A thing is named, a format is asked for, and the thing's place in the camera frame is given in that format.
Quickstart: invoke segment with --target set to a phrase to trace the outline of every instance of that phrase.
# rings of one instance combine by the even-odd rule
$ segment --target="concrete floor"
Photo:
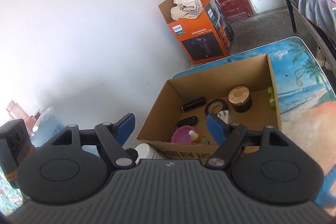
[[[294,33],[287,7],[281,7],[260,13],[254,17],[235,21],[231,27],[236,34],[232,43],[231,55],[260,47],[287,37],[300,37],[316,55],[316,41],[294,12],[297,32]],[[333,90],[336,90],[336,78],[332,71],[322,68]]]

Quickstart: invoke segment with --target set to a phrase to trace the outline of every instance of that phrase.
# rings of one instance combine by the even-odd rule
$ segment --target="gray plastic base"
[[[257,202],[223,171],[206,169],[198,160],[141,160],[115,172],[87,200],[64,206],[28,201],[10,216],[15,224],[326,224],[330,219],[313,202],[291,207]]]

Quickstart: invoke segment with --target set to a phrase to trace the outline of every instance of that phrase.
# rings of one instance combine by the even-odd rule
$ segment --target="purple lid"
[[[189,131],[195,129],[191,126],[182,126],[178,130],[176,130],[171,137],[172,143],[191,143],[191,138],[189,135]]]

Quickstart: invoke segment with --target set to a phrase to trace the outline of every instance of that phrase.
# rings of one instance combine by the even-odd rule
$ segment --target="table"
[[[322,167],[325,180],[316,203],[335,215],[336,97],[302,39],[290,37],[183,71],[173,78],[261,54],[268,54],[272,64],[281,130]]]

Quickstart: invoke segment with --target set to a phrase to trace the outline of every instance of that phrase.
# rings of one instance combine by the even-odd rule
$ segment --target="gray blanket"
[[[336,42],[336,3],[332,0],[295,0],[299,13]]]

